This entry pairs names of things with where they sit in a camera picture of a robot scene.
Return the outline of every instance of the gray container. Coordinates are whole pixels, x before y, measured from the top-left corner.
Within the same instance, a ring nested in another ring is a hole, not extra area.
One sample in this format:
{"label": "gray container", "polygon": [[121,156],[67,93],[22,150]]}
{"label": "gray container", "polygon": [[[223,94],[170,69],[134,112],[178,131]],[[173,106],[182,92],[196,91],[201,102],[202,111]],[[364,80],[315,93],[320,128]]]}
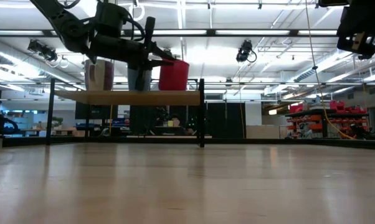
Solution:
{"label": "gray container", "polygon": [[[130,91],[137,91],[135,88],[136,78],[138,78],[138,71],[134,69],[128,69],[128,89]],[[150,91],[151,82],[151,70],[146,70],[143,72],[143,79],[145,80],[145,85],[142,91]]]}

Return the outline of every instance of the red bin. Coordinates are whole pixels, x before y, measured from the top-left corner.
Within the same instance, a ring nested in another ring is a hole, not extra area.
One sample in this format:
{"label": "red bin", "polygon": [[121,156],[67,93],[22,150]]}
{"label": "red bin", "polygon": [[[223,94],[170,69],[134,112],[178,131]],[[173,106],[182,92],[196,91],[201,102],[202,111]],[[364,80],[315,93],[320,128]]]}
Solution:
{"label": "red bin", "polygon": [[189,64],[181,60],[174,65],[161,66],[158,88],[160,90],[186,90],[189,76]]}

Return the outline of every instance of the wooden floor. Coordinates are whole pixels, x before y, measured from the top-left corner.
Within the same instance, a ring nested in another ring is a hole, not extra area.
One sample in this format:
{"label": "wooden floor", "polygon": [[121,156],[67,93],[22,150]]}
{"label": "wooden floor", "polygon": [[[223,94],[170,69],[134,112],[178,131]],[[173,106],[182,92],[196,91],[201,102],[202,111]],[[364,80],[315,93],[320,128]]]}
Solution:
{"label": "wooden floor", "polygon": [[161,144],[4,149],[0,223],[375,223],[375,151]]}

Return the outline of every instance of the robotic arm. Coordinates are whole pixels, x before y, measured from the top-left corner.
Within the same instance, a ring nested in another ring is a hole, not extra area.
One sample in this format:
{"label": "robotic arm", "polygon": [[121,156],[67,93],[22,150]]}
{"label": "robotic arm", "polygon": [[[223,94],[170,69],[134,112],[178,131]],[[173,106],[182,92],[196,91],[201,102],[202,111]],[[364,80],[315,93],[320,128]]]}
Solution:
{"label": "robotic arm", "polygon": [[[85,54],[93,63],[97,57],[105,57],[126,62],[128,67],[138,70],[136,89],[142,90],[144,86],[143,73],[153,67],[172,65],[172,62],[162,60],[148,60],[150,53],[170,61],[172,56],[163,52],[151,41],[156,19],[148,17],[145,29],[132,19],[131,14],[123,7],[116,4],[98,1],[95,17],[78,19],[67,11],[77,5],[76,0],[69,6],[60,4],[57,0],[31,0],[40,12],[52,24],[67,49],[72,52]],[[121,39],[123,25],[130,22],[141,32],[139,39]]]}

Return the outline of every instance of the storage shelf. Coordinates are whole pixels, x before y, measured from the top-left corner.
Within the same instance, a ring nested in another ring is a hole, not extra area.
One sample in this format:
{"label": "storage shelf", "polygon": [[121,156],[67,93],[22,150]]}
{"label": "storage shelf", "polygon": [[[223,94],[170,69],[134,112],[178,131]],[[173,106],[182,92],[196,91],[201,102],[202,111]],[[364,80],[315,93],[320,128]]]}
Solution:
{"label": "storage shelf", "polygon": [[55,91],[55,95],[90,105],[200,105],[199,91]]}

